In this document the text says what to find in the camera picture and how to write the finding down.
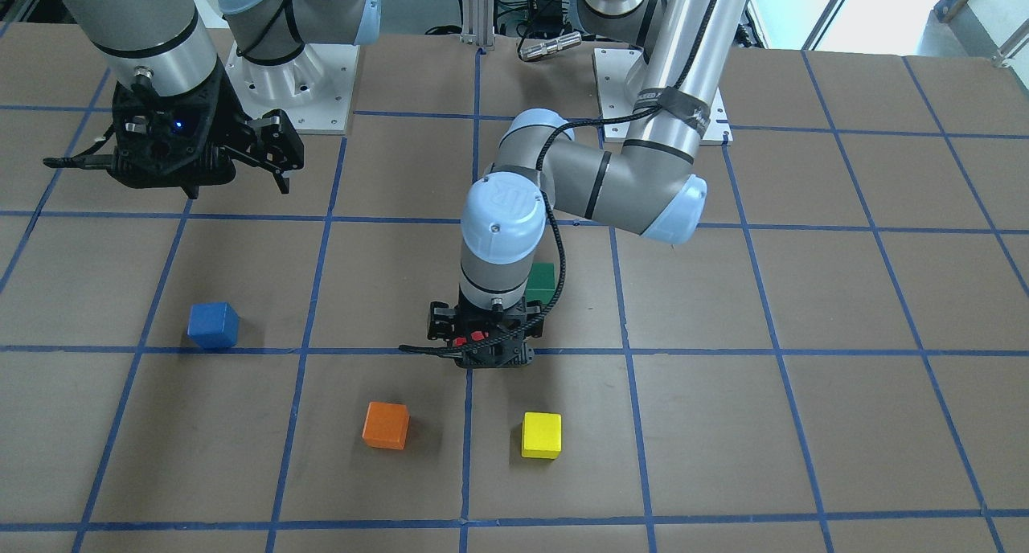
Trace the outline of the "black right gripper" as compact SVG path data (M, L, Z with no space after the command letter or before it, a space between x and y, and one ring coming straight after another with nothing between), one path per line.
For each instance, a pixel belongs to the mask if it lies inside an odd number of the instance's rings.
M305 146L284 110L247 116L221 63L194 89L192 98L203 167L232 168L234 161L245 162L271 173L281 194L290 193L291 173L305 167Z

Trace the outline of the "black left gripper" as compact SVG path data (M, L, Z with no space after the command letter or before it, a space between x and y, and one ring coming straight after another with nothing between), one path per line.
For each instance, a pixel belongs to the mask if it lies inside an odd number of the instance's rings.
M525 297L514 306L495 312L474 306L464 293L459 293L457 306L449 306L445 301L430 301L427 338L431 341L440 340L447 346L451 346L460 334L467 334L471 330L486 330L490 337L522 333L525 339L537 338L541 336L541 325L527 332L519 332L519 329L540 314L540 301L527 303Z

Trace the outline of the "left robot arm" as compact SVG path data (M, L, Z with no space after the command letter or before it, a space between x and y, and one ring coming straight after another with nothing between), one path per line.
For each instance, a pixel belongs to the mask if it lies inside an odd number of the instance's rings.
M628 76L629 112L620 151L577 143L574 129L548 109L520 113L488 172L468 191L461 224L458 304L430 305L427 337L441 347L403 351L451 358L461 367L529 362L563 292L560 257L547 303L529 301L534 256L546 231L564 246L555 210L666 244L691 238L708 186L695 154L711 120L736 26L748 0L574 0L586 26L642 48Z

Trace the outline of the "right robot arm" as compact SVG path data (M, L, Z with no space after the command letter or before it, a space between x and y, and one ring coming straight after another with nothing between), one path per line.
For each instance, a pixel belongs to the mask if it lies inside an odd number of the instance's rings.
M62 0L117 80L113 120L52 169L102 170L131 188L223 186L236 163L262 169L278 191L305 165L291 106L328 95L316 45L374 43L381 0L217 0L236 41L236 72L267 106L250 116L194 0Z

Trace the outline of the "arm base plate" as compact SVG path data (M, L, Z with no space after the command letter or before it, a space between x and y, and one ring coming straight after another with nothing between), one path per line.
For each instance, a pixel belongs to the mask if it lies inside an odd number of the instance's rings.
M728 145L734 142L720 88L715 90L709 101L702 101L690 94L674 94L670 85L651 89L650 94L653 96L641 99L640 84L646 74L646 62L639 50L596 48L594 70L601 117L603 120L610 120L604 125L604 136L608 141L625 141L629 134L629 122L613 120L639 113L641 110L634 107L636 103L646 106L665 102L671 105L674 116L687 120L694 127L704 128L699 140L702 145Z
M287 113L299 134L345 135L351 117L358 45L308 44L296 59L262 66L229 51L225 70L250 117Z

